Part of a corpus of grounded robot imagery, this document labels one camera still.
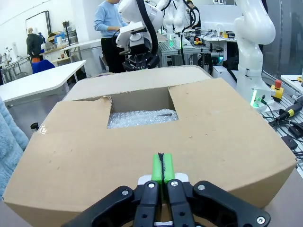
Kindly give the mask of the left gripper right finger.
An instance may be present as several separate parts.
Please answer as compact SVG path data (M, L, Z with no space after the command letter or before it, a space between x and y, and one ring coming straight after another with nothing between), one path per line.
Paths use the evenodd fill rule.
M194 217L217 227L266 227L269 213L230 194L209 181L195 185L175 178L172 155L162 155L162 182L176 227L195 226Z

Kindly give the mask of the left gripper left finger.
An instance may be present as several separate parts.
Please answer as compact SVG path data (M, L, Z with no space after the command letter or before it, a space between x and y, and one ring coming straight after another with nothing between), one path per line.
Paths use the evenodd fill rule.
M135 189L120 186L94 203L63 227L152 227L159 204L160 184L164 177L164 154L154 155L151 180Z

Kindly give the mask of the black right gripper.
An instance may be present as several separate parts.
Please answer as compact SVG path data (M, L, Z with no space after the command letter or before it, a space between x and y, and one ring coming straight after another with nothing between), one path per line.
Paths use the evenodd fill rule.
M123 63L126 71L153 69L160 63L158 54L152 54L152 45L142 33L131 34L129 39L129 55Z

